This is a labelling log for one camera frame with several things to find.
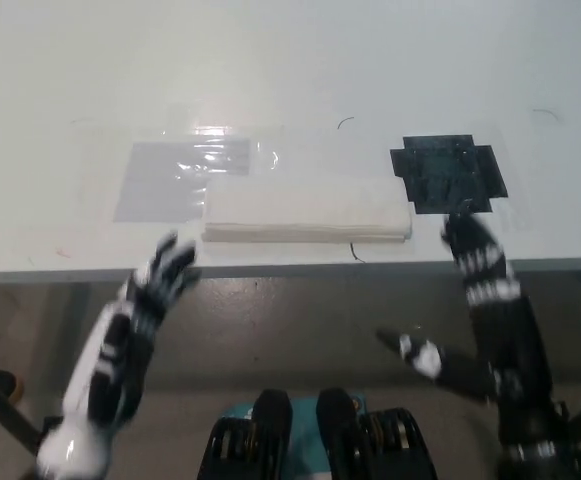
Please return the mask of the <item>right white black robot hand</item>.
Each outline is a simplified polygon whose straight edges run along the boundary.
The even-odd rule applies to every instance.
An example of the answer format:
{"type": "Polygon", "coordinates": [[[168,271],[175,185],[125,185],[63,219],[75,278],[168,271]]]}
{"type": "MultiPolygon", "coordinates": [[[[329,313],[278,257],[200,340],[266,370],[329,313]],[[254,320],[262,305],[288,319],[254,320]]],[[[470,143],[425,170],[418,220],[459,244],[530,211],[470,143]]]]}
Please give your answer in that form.
{"type": "Polygon", "coordinates": [[[475,356],[388,327],[377,330],[378,340],[437,386],[496,404],[503,444],[561,436],[540,331],[503,248],[468,210],[445,218],[441,238],[462,275],[475,356]]]}

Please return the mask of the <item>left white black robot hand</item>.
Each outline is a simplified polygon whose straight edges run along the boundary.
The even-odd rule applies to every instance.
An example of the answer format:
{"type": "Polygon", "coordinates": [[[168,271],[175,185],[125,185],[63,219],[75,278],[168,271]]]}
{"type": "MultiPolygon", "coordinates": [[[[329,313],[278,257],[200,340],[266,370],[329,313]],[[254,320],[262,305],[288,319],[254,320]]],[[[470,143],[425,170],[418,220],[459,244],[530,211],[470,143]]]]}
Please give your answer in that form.
{"type": "Polygon", "coordinates": [[[62,399],[64,416],[118,429],[138,410],[156,336],[182,293],[195,286],[196,242],[171,232],[99,313],[62,399]]]}

